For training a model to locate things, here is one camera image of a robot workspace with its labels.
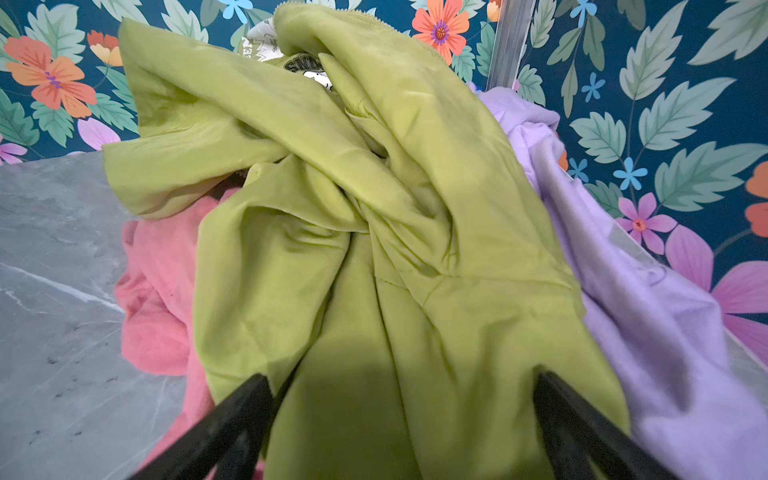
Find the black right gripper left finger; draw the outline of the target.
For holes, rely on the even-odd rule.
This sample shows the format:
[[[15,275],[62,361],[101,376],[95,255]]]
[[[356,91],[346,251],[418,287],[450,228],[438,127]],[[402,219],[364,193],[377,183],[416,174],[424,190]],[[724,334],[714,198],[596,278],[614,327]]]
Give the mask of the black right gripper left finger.
[[[252,479],[273,413],[268,380],[255,374],[133,480]]]

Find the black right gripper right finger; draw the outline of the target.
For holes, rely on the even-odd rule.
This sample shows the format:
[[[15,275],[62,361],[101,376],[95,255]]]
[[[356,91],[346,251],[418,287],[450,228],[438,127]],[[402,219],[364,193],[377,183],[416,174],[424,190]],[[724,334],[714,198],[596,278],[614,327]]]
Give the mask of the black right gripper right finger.
[[[555,372],[536,373],[533,404],[557,479],[676,478]]]

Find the pink cloth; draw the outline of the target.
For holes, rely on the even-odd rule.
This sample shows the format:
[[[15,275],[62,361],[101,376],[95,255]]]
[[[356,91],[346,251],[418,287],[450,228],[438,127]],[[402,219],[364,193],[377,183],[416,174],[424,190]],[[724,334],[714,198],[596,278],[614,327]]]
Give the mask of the pink cloth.
[[[138,370],[186,379],[181,413],[148,457],[150,463],[214,409],[193,338],[193,297],[201,222],[238,189],[206,195],[160,220],[131,220],[122,229],[127,267],[115,286],[125,311],[123,357]]]

